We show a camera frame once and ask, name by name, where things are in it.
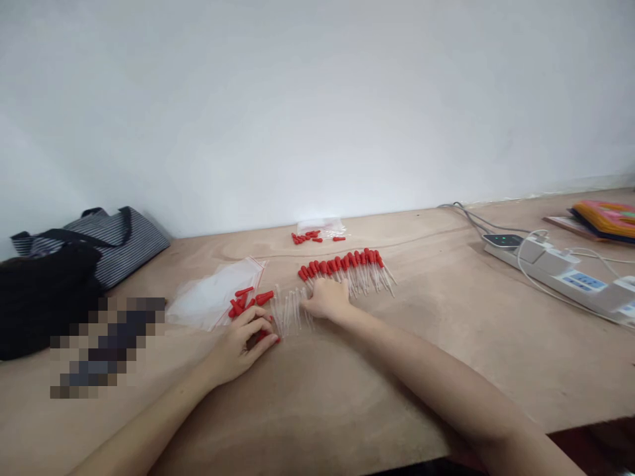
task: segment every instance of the person's right hand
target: person's right hand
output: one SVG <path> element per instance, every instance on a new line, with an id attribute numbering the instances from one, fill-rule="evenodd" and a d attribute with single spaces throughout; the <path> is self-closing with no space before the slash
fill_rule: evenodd
<path id="1" fill-rule="evenodd" d="M 302 301 L 302 307 L 314 317 L 333 320 L 342 315 L 351 306 L 349 303 L 349 281 L 338 283 L 324 278 L 318 279 L 313 286 L 311 299 Z"/>

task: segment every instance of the forearm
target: forearm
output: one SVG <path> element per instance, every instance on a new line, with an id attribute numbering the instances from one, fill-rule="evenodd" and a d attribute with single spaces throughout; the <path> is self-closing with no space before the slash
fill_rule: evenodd
<path id="1" fill-rule="evenodd" d="M 72 475 L 145 475 L 183 421 L 213 388 L 195 368 L 80 464 Z"/>
<path id="2" fill-rule="evenodd" d="M 353 306 L 334 321 L 366 345 L 423 402 L 474 445 L 539 429 L 480 374 L 435 345 Z"/>

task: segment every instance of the striped tote bag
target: striped tote bag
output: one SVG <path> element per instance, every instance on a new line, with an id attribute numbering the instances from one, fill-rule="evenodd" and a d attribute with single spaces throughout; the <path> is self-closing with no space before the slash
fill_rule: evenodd
<path id="1" fill-rule="evenodd" d="M 50 255 L 66 243 L 95 248 L 101 253 L 95 277 L 104 290 L 117 285 L 170 245 L 168 239 L 132 207 L 120 208 L 113 216 L 102 208 L 91 208 L 64 228 L 37 235 L 23 231 L 12 236 L 11 241 L 18 255 L 30 258 Z"/>

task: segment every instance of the black bag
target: black bag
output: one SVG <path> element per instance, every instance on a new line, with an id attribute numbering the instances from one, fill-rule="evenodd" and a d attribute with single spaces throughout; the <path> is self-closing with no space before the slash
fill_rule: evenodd
<path id="1" fill-rule="evenodd" d="M 95 275 L 108 290 L 131 275 L 148 260 L 166 249 L 170 242 L 142 214 L 123 207 L 109 216 L 102 208 L 91 208 L 64 228 L 37 235 L 23 231 L 11 237 L 20 256 L 42 257 L 54 253 L 64 243 L 90 245 L 102 254 Z"/>
<path id="2" fill-rule="evenodd" d="M 102 287 L 96 249 L 70 244 L 48 256 L 0 263 L 0 360 L 26 356 L 89 320 Z"/>

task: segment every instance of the white wall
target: white wall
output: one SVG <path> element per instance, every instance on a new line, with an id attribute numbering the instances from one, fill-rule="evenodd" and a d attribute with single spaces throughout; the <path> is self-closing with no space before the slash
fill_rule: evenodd
<path id="1" fill-rule="evenodd" d="M 62 215 L 181 237 L 635 181 L 631 0 L 8 3 L 0 111 Z"/>
<path id="2" fill-rule="evenodd" d="M 44 231 L 90 208 L 59 167 L 0 112 L 0 260 L 15 256 L 9 237 Z"/>

